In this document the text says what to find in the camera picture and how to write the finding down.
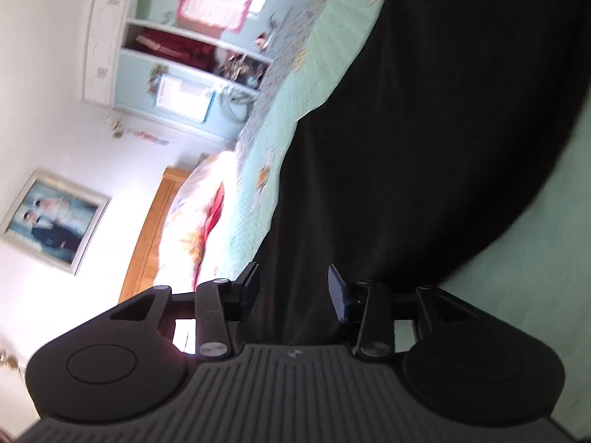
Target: picture frame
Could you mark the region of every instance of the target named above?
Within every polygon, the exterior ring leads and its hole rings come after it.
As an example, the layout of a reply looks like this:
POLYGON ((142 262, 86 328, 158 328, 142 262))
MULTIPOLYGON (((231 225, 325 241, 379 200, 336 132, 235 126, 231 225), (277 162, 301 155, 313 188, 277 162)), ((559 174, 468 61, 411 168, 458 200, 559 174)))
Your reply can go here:
POLYGON ((110 198, 35 171, 0 225, 10 245, 75 275, 110 198))

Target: white picture frame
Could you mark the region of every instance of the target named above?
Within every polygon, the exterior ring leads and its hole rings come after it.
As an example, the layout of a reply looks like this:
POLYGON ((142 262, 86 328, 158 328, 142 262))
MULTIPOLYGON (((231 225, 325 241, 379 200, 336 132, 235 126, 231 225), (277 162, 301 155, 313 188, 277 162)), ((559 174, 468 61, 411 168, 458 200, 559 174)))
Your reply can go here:
POLYGON ((75 275, 110 198, 35 171, 0 225, 0 238, 75 275))

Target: pillow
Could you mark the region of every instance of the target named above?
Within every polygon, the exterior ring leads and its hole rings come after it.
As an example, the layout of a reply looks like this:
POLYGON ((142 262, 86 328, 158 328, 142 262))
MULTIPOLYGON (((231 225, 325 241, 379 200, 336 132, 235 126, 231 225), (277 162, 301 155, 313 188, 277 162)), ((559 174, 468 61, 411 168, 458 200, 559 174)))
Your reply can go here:
POLYGON ((173 293, 193 291, 205 251, 206 224, 233 158, 230 151, 207 158, 178 190, 162 230, 155 285, 168 285, 173 293))

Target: paper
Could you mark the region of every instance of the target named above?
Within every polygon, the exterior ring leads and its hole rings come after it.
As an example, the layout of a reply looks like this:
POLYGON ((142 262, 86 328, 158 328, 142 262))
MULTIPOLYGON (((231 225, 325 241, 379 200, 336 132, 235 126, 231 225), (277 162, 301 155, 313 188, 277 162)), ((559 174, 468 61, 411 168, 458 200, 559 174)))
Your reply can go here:
POLYGON ((182 0, 178 15, 233 32, 242 29, 252 0, 182 0))
POLYGON ((156 107, 172 111, 197 123, 203 123, 212 97, 212 88, 162 75, 158 96, 156 96, 156 107))

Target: ribbed black surface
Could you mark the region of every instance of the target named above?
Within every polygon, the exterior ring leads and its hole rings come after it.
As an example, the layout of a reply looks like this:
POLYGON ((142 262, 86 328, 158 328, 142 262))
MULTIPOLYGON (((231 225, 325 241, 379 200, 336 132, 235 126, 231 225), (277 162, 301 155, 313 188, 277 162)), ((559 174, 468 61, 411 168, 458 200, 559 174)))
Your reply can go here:
POLYGON ((547 420, 484 429, 421 407, 387 366, 344 347, 246 346, 200 366, 165 406, 127 423, 40 421, 19 443, 561 443, 547 420))

